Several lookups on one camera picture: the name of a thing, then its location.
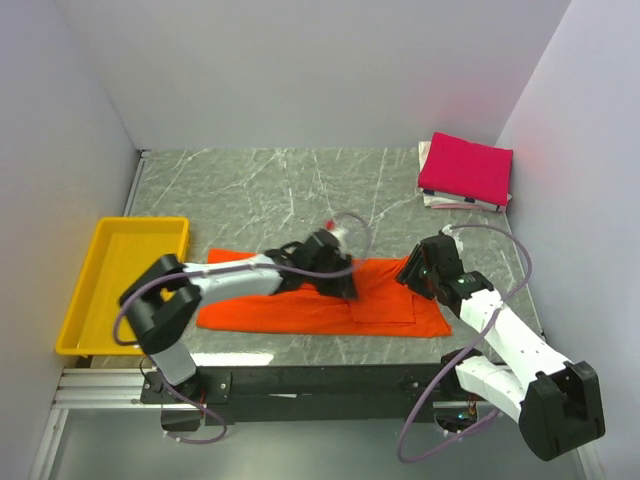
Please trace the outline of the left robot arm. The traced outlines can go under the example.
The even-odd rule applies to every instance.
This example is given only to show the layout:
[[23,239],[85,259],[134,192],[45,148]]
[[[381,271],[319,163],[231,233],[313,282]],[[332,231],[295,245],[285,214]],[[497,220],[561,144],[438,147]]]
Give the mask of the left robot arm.
[[166,254],[121,295],[116,321],[127,320],[135,343],[160,370],[166,392],[189,401],[200,388],[197,366],[182,342],[193,315],[214,303],[279,295],[305,284],[324,296],[356,298],[347,236],[343,227],[321,228],[303,242],[222,263],[183,263]]

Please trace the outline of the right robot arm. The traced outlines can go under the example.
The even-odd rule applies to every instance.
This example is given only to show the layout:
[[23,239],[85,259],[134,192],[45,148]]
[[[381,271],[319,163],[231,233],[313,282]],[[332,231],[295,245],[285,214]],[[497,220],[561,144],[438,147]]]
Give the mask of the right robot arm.
[[529,449],[549,461],[605,434],[599,378],[537,336],[508,306],[506,296],[477,271],[466,271],[453,237],[444,233],[415,246],[398,283],[435,299],[477,332],[445,360],[407,417],[440,388],[452,399],[466,393],[514,420]]

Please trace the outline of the orange t shirt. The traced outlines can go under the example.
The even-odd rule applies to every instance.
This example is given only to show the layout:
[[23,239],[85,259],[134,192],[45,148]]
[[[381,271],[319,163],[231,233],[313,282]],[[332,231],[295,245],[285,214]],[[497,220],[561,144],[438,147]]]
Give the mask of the orange t shirt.
[[268,334],[446,337],[452,327],[434,300],[395,281],[403,258],[368,259],[354,274],[358,298],[320,295],[308,284],[274,296],[250,296],[204,306],[196,326]]

